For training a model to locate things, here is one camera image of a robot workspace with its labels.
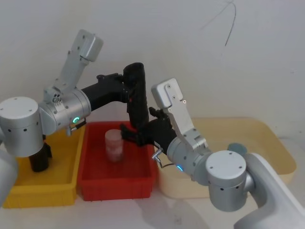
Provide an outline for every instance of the white table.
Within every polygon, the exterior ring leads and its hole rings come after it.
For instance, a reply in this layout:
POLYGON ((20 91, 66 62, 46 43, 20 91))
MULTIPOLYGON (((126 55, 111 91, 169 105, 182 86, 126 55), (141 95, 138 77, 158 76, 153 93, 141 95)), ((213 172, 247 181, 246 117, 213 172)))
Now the white table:
MULTIPOLYGON (((297 162, 290 190, 305 206, 305 153, 291 140, 282 142, 297 162)), ((175 200, 158 188, 148 199, 84 202, 54 208, 0 209, 3 229, 232 229, 256 209, 252 198, 236 212, 221 212, 209 199, 175 200)))

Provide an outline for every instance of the yellow plastic tray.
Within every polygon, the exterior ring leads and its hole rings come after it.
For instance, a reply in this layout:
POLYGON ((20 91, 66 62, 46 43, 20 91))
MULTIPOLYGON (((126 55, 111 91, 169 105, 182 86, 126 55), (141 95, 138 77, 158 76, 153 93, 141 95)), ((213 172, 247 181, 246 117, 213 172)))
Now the yellow plastic tray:
POLYGON ((43 172, 33 172, 28 158, 18 158, 18 178, 3 207, 73 205, 84 130, 80 128, 71 137, 67 137, 64 130, 47 137, 53 158, 43 172))
MULTIPOLYGON (((288 184, 296 169, 296 163, 270 128, 252 118, 196 118, 194 126, 206 138, 213 152, 227 149, 230 143, 241 143, 249 153, 263 156, 288 184)), ((160 155, 164 165, 170 163, 160 155)), ((191 181, 189 176, 174 166, 159 167, 159 187, 172 198, 208 198, 208 187, 191 181)))

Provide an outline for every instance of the green indicator light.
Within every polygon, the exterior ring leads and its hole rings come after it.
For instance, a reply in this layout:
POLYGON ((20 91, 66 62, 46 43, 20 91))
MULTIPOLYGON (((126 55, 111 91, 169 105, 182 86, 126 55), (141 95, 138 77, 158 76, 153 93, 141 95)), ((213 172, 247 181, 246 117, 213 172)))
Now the green indicator light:
POLYGON ((73 123, 77 123, 79 120, 80 120, 80 118, 76 117, 76 118, 73 119, 73 123))

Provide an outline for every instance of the beige plastic tray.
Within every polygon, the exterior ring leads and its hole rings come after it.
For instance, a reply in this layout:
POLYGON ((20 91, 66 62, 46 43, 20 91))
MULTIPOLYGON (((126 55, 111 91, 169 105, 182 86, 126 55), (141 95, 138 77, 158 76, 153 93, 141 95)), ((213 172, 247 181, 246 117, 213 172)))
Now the beige plastic tray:
MULTIPOLYGON (((270 128, 252 118, 196 118, 194 126, 206 138, 213 152, 227 149, 230 143, 241 143, 248 153, 263 156, 288 184, 296 169, 296 163, 270 128)), ((160 155, 162 163, 170 163, 166 155, 160 155)), ((159 187, 172 198, 208 198, 208 187, 191 181, 189 176, 174 166, 159 167, 159 187)))

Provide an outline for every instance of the red plastic tray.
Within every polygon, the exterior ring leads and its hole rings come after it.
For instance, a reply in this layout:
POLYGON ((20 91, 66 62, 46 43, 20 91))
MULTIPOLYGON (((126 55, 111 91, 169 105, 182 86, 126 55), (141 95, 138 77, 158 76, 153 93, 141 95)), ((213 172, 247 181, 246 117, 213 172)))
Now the red plastic tray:
POLYGON ((150 197, 157 167, 153 146, 138 147, 124 141, 121 162, 108 160, 105 133, 129 122, 88 123, 82 145, 78 184, 85 201, 150 197))

